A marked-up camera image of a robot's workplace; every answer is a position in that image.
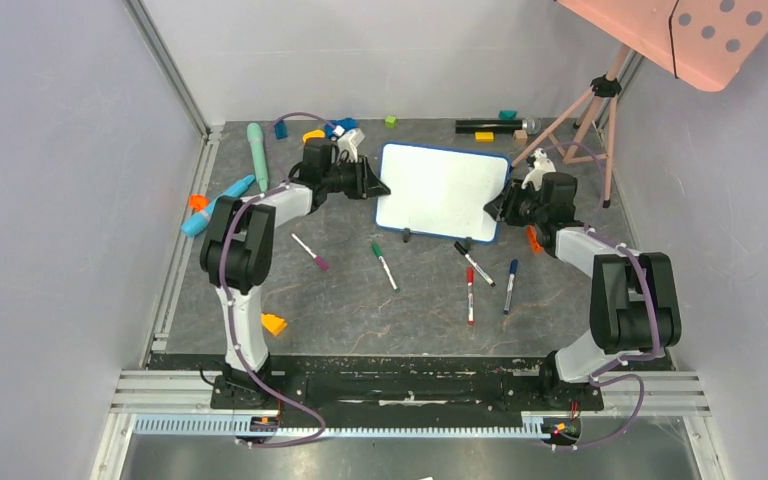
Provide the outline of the blue framed whiteboard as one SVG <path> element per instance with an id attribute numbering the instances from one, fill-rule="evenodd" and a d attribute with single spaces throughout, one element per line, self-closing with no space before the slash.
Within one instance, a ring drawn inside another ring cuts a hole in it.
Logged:
<path id="1" fill-rule="evenodd" d="M 484 206 L 502 192 L 509 166 L 496 153 L 387 142 L 379 178 L 390 193 L 378 199 L 374 223 L 392 231 L 492 243 L 498 226 Z"/>

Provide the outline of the red cap marker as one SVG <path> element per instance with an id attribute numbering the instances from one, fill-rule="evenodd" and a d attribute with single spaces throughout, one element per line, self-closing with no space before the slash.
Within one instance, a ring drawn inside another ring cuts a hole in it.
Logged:
<path id="1" fill-rule="evenodd" d="M 466 268 L 466 286 L 467 286 L 467 324 L 475 324 L 475 306 L 474 306 L 474 269 L 469 266 Z"/>

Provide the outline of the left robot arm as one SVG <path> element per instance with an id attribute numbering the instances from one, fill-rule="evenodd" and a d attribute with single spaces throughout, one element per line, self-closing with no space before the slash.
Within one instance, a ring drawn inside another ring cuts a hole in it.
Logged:
<path id="1" fill-rule="evenodd" d="M 366 156 L 350 159 L 335 142 L 314 139 L 275 188 L 247 198 L 217 198 L 199 257 L 220 300 L 226 333 L 212 407 L 257 408 L 274 396 L 274 381 L 263 373 L 270 354 L 261 322 L 261 286 L 271 270 L 276 228 L 315 212 L 331 194 L 369 200 L 390 192 Z"/>

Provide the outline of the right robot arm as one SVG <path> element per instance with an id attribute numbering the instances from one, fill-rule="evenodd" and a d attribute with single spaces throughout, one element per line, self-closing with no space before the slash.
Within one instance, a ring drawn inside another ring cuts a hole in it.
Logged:
<path id="1" fill-rule="evenodd" d="M 535 184 L 510 179 L 484 210 L 497 222 L 528 227 L 554 259 L 591 281 L 589 327 L 572 344 L 550 353 L 537 392 L 562 408 L 578 386 L 601 386 L 600 376 L 628 361 L 650 361 L 678 343 L 682 324 L 670 258 L 610 242 L 576 217 L 578 181 L 547 173 Z"/>

